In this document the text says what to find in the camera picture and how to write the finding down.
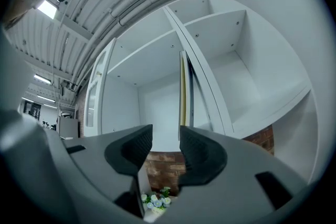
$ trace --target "brick wall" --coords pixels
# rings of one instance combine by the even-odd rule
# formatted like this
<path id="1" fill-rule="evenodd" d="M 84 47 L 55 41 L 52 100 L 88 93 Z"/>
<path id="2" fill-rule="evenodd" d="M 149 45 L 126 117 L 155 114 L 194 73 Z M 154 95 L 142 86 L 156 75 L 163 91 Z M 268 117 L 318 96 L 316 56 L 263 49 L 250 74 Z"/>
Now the brick wall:
<path id="1" fill-rule="evenodd" d="M 272 126 L 244 140 L 255 143 L 274 155 Z M 172 196 L 179 194 L 178 177 L 185 173 L 184 157 L 181 152 L 150 152 L 145 167 L 153 191 L 159 192 L 163 187 L 170 187 Z"/>
<path id="2" fill-rule="evenodd" d="M 181 152 L 150 152 L 145 167 L 153 191 L 159 192 L 163 187 L 170 187 L 171 195 L 178 195 L 178 177 L 185 173 Z"/>
<path id="3" fill-rule="evenodd" d="M 85 99 L 86 99 L 86 92 L 87 92 L 88 86 L 86 85 L 84 89 L 81 90 L 79 95 L 77 96 L 77 102 L 78 105 L 78 122 L 79 122 L 79 135 L 80 137 L 83 137 L 84 135 L 84 108 L 85 108 Z"/>
<path id="4" fill-rule="evenodd" d="M 270 154 L 274 155 L 274 139 L 271 125 L 258 133 L 244 138 L 244 140 L 257 144 L 267 150 Z"/>

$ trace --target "ceiling light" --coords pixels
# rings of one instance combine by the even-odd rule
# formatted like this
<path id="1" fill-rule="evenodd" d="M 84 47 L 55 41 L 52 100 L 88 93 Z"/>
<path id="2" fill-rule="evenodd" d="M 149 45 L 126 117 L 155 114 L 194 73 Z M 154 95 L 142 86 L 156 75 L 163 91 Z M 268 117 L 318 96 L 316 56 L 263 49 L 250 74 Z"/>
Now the ceiling light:
<path id="1" fill-rule="evenodd" d="M 54 102 L 54 103 L 55 103 L 55 100 L 52 100 L 52 99 L 49 99 L 49 98 L 45 98 L 45 97 L 42 97 L 42 96 L 40 96 L 40 95 L 38 95 L 37 97 L 40 97 L 40 98 L 42 98 L 42 99 L 45 99 L 45 100 L 48 100 L 48 101 L 51 101 L 51 102 Z"/>
<path id="2" fill-rule="evenodd" d="M 48 104 L 43 104 L 43 105 L 48 106 L 48 107 L 53 108 L 53 109 L 56 109 L 56 108 L 57 108 L 57 107 L 55 107 L 55 106 L 48 105 Z"/>
<path id="3" fill-rule="evenodd" d="M 44 0 L 43 3 L 38 7 L 45 15 L 49 16 L 51 19 L 54 18 L 57 8 L 50 2 Z"/>
<path id="4" fill-rule="evenodd" d="M 32 100 L 29 100 L 29 99 L 27 99 L 27 98 L 24 98 L 24 97 L 22 97 L 22 99 L 25 99 L 25 100 L 27 100 L 27 101 L 29 101 L 29 102 L 33 103 L 33 101 L 32 101 Z"/>
<path id="5" fill-rule="evenodd" d="M 39 76 L 39 75 L 37 75 L 37 74 L 34 75 L 34 78 L 35 78 L 35 79 L 39 79 L 40 81 L 43 81 L 43 82 L 45 82 L 45 83 L 47 83 L 47 84 L 51 84 L 51 80 L 46 79 L 46 78 L 44 78 L 44 77 L 41 77 L 41 76 Z"/>

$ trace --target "black rectangular slot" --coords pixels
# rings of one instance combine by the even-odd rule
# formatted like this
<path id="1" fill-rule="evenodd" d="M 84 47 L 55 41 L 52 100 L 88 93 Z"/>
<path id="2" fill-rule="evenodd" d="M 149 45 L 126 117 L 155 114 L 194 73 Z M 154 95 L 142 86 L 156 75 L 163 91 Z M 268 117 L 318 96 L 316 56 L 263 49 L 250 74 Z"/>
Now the black rectangular slot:
<path id="1" fill-rule="evenodd" d="M 291 194 L 272 173 L 260 173 L 256 175 L 256 178 L 276 210 L 292 198 Z"/>
<path id="2" fill-rule="evenodd" d="M 67 152 L 68 152 L 69 154 L 71 154 L 71 153 L 75 153 L 75 152 L 79 152 L 79 151 L 83 151 L 83 150 L 85 150 L 85 147 L 82 146 L 82 145 L 72 146 L 72 147 L 68 147 L 68 148 L 67 148 Z"/>

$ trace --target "white flower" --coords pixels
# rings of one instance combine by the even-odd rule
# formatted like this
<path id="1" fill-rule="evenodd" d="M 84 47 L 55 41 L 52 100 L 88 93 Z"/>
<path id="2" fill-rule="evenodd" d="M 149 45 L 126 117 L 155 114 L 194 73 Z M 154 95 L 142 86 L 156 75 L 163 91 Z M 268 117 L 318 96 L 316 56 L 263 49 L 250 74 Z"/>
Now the white flower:
<path id="1" fill-rule="evenodd" d="M 146 194 L 141 194 L 141 200 L 146 201 L 146 199 L 147 199 L 147 195 Z"/>
<path id="2" fill-rule="evenodd" d="M 167 198 L 163 199 L 163 202 L 164 202 L 165 205 L 168 205 L 168 204 L 170 204 L 172 202 L 172 200 L 170 200 L 170 198 L 167 197 Z"/>
<path id="3" fill-rule="evenodd" d="M 151 200 L 152 200 L 152 202 L 154 202 L 154 201 L 157 201 L 158 198 L 157 198 L 157 196 L 156 196 L 155 194 L 153 194 L 153 195 L 151 196 Z"/>

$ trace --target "white cabinet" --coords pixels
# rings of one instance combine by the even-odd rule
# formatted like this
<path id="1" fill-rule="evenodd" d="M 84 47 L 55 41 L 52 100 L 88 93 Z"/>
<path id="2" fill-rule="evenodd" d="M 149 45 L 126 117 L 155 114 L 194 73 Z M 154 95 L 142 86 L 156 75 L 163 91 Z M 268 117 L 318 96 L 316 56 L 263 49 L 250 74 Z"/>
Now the white cabinet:
<path id="1" fill-rule="evenodd" d="M 85 136 L 153 124 L 152 151 L 178 151 L 180 125 L 244 138 L 310 91 L 283 36 L 234 0 L 172 2 L 130 27 L 96 63 Z"/>
<path id="2" fill-rule="evenodd" d="M 108 61 L 116 39 L 113 39 L 99 54 L 92 69 L 88 84 L 84 109 L 84 136 L 95 136 L 101 133 L 101 104 L 103 88 L 106 81 Z"/>
<path id="3" fill-rule="evenodd" d="M 201 64 L 226 135 L 258 132 L 309 92 L 294 50 L 246 6 L 234 0 L 179 0 L 166 9 Z"/>

